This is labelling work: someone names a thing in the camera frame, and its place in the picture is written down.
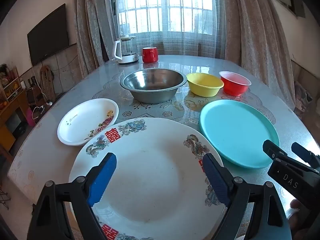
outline window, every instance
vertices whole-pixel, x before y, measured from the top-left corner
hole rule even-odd
[[[119,34],[213,34],[214,0],[117,0]]]

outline red plastic bowl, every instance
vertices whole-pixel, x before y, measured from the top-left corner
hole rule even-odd
[[[238,97],[247,91],[251,81],[244,76],[230,71],[220,71],[221,80],[224,82],[223,91],[226,94]]]

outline electric kettle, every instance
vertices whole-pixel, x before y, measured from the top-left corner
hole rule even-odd
[[[128,64],[139,60],[136,36],[124,35],[113,43],[113,61],[119,64]]]

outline black tv screen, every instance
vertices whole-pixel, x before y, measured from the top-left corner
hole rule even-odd
[[[66,4],[55,9],[28,33],[32,65],[69,46]]]

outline finger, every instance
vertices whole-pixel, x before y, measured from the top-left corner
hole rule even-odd
[[[298,199],[294,199],[290,203],[291,208],[300,208],[300,206],[301,206],[301,203]]]
[[[296,232],[296,234],[293,237],[293,240],[302,240],[302,238],[305,236],[305,234],[308,232],[309,228],[304,228]]]
[[[298,225],[298,214],[295,213],[293,214],[289,219],[288,219],[290,229],[294,229]]]

